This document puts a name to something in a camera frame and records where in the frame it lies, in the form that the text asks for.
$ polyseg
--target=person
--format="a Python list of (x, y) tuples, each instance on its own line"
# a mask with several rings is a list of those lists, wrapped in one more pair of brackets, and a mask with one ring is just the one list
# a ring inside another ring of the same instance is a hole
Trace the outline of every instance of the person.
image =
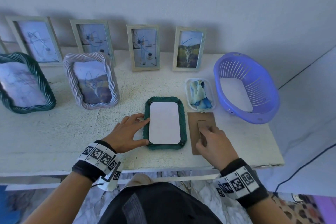
[[(126, 116), (118, 123), (113, 131), (96, 145), (106, 145), (116, 153), (124, 153), (149, 143), (146, 139), (133, 140), (134, 134), (149, 123), (150, 119), (140, 121), (143, 114)], [(212, 132), (208, 128), (200, 128), (207, 144), (200, 141), (196, 147), (200, 154), (216, 169), (221, 172), (221, 184), (230, 175), (243, 177), (246, 190), (233, 193), (231, 198), (246, 208), (253, 223), (258, 224), (290, 224), (291, 221), (284, 212), (268, 196), (266, 189), (257, 178), (251, 178), (246, 163), (238, 157), (225, 133), (218, 128)], [(70, 224), (74, 221), (93, 180), (90, 172), (94, 173), (97, 167), (92, 168), (74, 165), (73, 171), (61, 184), (35, 209), (24, 224)], [(240, 183), (231, 181), (232, 188), (239, 188)], [(230, 195), (228, 188), (217, 188), (219, 194), (225, 198)], [(111, 201), (99, 224), (150, 224), (150, 223), (221, 223), (216, 215), (203, 203), (185, 193), (173, 184), (167, 182), (153, 183), (145, 175), (135, 175), (126, 187)]]

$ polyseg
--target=white plastic tray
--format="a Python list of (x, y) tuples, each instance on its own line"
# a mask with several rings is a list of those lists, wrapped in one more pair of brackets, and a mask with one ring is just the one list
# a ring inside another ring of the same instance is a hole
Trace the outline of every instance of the white plastic tray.
[[(194, 81), (198, 81), (198, 80), (204, 81), (205, 94), (206, 94), (207, 98), (211, 101), (211, 104), (212, 104), (212, 107), (210, 109), (207, 109), (207, 110), (204, 110), (204, 111), (200, 111), (190, 104), (190, 99), (191, 99), (190, 83), (194, 82)], [(212, 110), (216, 107), (216, 102), (215, 102), (214, 94), (213, 94), (213, 91), (212, 91), (212, 87), (211, 87), (211, 85), (210, 85), (210, 83), (207, 79), (204, 79), (204, 78), (188, 78), (184, 81), (184, 84), (185, 84), (185, 92), (187, 94), (188, 105), (190, 106), (191, 109), (196, 110), (198, 112), (207, 112), (207, 111)]]

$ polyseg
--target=cat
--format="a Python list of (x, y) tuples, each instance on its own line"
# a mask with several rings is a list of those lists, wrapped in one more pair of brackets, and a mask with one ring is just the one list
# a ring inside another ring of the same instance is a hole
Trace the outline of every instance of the cat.
[(187, 59), (187, 67), (197, 67), (198, 55), (192, 52), (192, 48), (187, 46), (185, 48), (185, 56)]

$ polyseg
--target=floor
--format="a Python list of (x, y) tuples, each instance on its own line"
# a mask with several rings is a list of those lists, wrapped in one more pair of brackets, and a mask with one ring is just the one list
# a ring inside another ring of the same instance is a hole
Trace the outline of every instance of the floor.
[[(145, 174), (152, 178), (191, 175), (189, 171), (150, 172)], [(122, 174), (121, 179), (130, 179), (132, 175), (132, 173)], [(238, 202), (231, 201), (231, 206), (224, 205), (221, 202), (216, 189), (212, 186), (212, 181), (185, 181), (172, 183), (206, 204), (223, 224), (252, 223), (246, 211)], [(97, 223), (109, 203), (118, 194), (118, 190), (122, 189), (122, 187), (123, 185), (112, 192), (104, 192), (97, 187), (92, 188), (74, 223)], [(19, 223), (22, 223), (52, 191), (53, 189), (38, 189), (10, 192), (8, 197), (9, 206), (12, 210), (20, 209), (22, 213), (21, 221)], [(285, 202), (277, 197), (274, 197), (274, 200), (295, 224), (324, 223), (316, 205), (312, 201), (312, 197), (306, 197), (306, 202), (303, 205)]]

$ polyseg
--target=silver twisted picture frame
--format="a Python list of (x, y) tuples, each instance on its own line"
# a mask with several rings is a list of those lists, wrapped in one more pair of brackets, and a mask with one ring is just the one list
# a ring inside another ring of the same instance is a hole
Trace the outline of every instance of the silver twisted picture frame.
[[(89, 61), (98, 61), (104, 65), (105, 72), (108, 78), (108, 88), (111, 91), (111, 101), (100, 102), (97, 104), (89, 104), (84, 102), (84, 96), (79, 87), (79, 80), (74, 71), (74, 63), (85, 63)], [(106, 54), (101, 52), (79, 54), (69, 53), (65, 56), (63, 60), (63, 65), (66, 76), (69, 80), (72, 93), (75, 96), (76, 102), (79, 106), (82, 106), (85, 109), (93, 110), (98, 108), (109, 108), (118, 104), (120, 97), (117, 79), (114, 73), (113, 65), (111, 64), (111, 59)]]

